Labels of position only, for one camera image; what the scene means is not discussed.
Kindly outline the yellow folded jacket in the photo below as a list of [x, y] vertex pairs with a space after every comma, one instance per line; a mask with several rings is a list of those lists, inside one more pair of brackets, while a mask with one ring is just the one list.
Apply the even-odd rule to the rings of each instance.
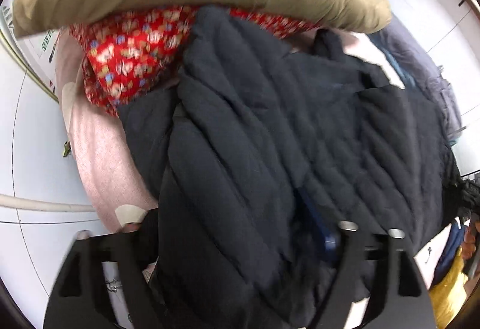
[[465, 284], [468, 276], [463, 273], [464, 260], [456, 254], [451, 269], [443, 280], [429, 291], [435, 325], [444, 329], [456, 317], [467, 299]]

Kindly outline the red floral garment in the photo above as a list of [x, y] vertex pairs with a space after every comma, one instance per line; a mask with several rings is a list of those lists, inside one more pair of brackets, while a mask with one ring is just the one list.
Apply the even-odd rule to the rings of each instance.
[[116, 117], [128, 104], [165, 82], [190, 36], [199, 5], [171, 5], [112, 14], [69, 33], [84, 52], [80, 64], [87, 100]]

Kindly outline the navy blue folded garment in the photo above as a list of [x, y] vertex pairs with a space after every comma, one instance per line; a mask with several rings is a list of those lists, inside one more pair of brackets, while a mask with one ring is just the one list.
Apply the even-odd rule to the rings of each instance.
[[451, 269], [456, 252], [461, 246], [465, 234], [465, 226], [460, 225], [456, 220], [451, 223], [451, 230], [449, 232], [447, 243], [439, 258], [438, 264], [435, 267], [432, 285], [439, 284]]

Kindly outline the black quilted down jacket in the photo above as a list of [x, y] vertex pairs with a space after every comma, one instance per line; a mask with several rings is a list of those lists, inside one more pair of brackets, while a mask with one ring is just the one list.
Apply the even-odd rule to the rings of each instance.
[[119, 110], [159, 201], [151, 288], [165, 328], [301, 328], [336, 269], [318, 225], [397, 228], [420, 250], [453, 217], [458, 169], [438, 105], [343, 52], [312, 52], [201, 8], [179, 82]]

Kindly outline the pink dotted bed sheet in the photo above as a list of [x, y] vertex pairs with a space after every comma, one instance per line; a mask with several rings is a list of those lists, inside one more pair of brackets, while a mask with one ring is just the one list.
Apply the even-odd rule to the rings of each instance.
[[357, 56], [295, 51], [245, 21], [197, 26], [173, 87], [116, 117], [87, 100], [79, 43], [63, 32], [56, 74], [81, 182], [110, 231], [159, 211], [219, 239], [267, 243], [306, 226], [304, 188], [329, 227], [411, 231], [408, 96]]

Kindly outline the grey blue bedding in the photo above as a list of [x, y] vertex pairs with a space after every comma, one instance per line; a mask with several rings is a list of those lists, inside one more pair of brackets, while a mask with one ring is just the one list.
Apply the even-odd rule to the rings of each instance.
[[383, 29], [369, 34], [370, 41], [384, 54], [406, 87], [420, 89], [442, 112], [442, 122], [451, 145], [465, 129], [452, 85], [404, 24], [393, 16]]

